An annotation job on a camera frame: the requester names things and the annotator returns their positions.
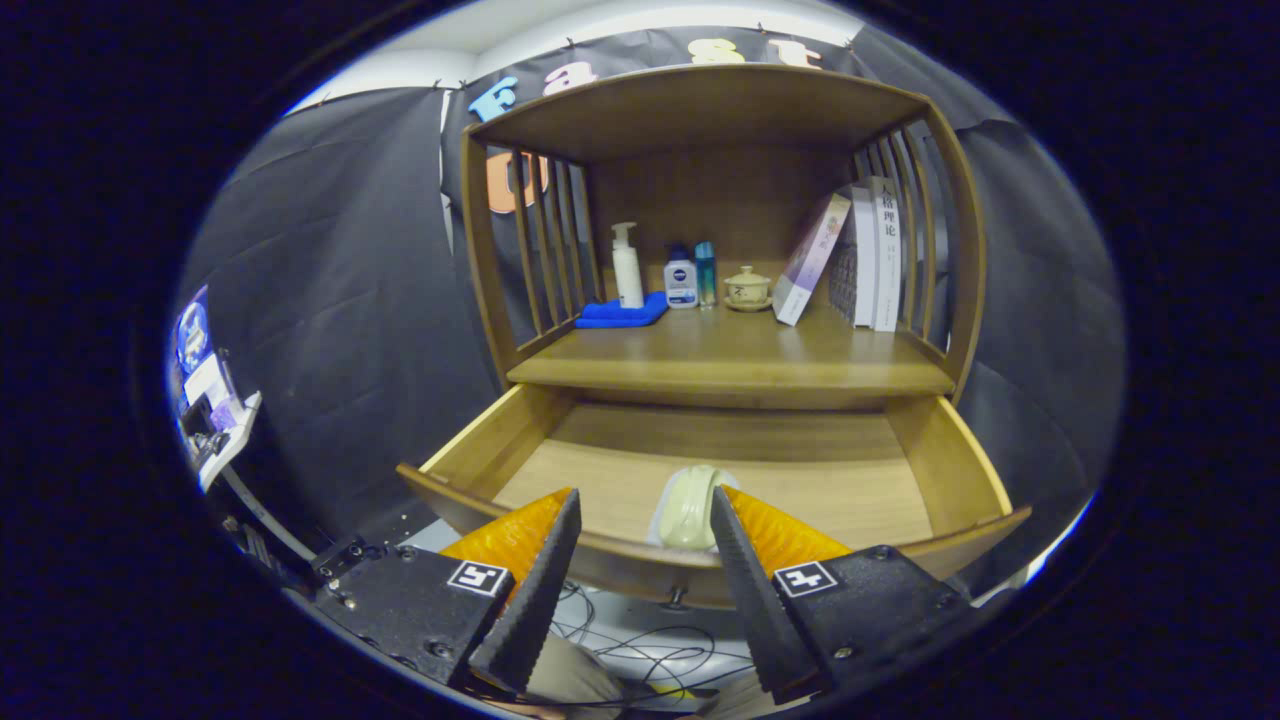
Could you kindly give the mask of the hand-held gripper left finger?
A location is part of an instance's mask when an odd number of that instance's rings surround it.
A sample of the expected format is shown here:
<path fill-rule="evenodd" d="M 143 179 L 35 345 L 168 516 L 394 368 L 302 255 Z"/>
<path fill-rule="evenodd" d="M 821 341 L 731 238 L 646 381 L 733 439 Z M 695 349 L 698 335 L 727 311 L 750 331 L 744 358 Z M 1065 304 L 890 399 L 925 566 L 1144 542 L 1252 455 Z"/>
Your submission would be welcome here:
<path fill-rule="evenodd" d="M 447 550 L 394 546 L 324 584 L 315 610 L 440 685 L 471 680 L 516 696 L 545 644 L 581 530 L 562 488 L 470 532 Z"/>

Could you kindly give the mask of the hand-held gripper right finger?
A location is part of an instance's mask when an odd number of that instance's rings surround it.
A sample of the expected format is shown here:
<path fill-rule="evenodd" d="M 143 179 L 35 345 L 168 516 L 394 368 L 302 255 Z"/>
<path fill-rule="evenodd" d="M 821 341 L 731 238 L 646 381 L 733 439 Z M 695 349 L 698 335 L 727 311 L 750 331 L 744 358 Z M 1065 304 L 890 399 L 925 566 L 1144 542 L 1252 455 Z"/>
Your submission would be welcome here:
<path fill-rule="evenodd" d="M 796 560 L 768 569 L 760 527 L 771 511 L 718 486 L 709 523 L 756 676 L 778 703 L 865 694 L 984 623 L 961 593 L 887 544 L 828 553 L 794 537 Z"/>

